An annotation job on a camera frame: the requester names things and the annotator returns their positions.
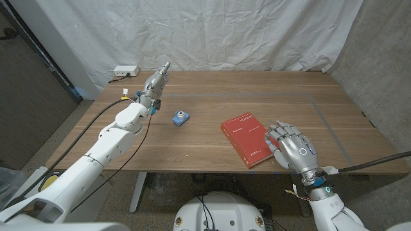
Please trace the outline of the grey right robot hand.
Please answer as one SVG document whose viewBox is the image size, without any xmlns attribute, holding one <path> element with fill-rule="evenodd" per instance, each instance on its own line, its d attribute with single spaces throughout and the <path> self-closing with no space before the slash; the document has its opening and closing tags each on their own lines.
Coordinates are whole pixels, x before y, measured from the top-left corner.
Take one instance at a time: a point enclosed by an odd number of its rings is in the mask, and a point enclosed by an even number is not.
<svg viewBox="0 0 411 231">
<path fill-rule="evenodd" d="M 304 186 L 318 186 L 325 181 L 317 174 L 320 171 L 317 150 L 294 125 L 282 121 L 271 124 L 264 141 L 281 167 L 292 168 L 301 175 Z"/>
</svg>

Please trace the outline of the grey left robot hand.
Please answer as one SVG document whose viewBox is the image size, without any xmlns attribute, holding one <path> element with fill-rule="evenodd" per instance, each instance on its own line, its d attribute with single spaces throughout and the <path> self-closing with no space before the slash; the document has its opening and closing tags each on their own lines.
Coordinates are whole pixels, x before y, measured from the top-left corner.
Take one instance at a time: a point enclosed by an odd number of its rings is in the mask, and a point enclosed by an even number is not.
<svg viewBox="0 0 411 231">
<path fill-rule="evenodd" d="M 149 77 L 145 83 L 139 97 L 139 103 L 150 108 L 155 100 L 160 99 L 162 91 L 168 82 L 168 69 L 170 62 L 166 62 Z"/>
</svg>

